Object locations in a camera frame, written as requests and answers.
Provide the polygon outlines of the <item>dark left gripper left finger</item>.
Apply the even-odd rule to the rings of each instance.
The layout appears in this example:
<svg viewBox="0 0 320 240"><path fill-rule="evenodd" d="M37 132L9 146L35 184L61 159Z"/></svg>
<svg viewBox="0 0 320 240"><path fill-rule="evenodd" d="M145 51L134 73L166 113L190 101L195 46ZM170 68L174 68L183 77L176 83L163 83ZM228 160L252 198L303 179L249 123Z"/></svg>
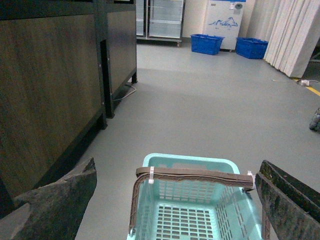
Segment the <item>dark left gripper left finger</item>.
<svg viewBox="0 0 320 240"><path fill-rule="evenodd" d="M17 196L18 208L0 220L0 238L74 240L96 186L90 157L57 181Z"/></svg>

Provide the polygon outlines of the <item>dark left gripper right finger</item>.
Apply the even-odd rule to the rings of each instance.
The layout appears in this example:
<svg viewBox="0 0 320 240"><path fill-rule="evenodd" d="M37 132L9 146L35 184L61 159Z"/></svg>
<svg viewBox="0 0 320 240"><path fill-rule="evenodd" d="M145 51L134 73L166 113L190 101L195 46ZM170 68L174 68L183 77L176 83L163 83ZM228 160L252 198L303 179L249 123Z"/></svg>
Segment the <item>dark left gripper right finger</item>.
<svg viewBox="0 0 320 240"><path fill-rule="evenodd" d="M256 190L279 240L320 238L320 193L270 161L263 160Z"/></svg>

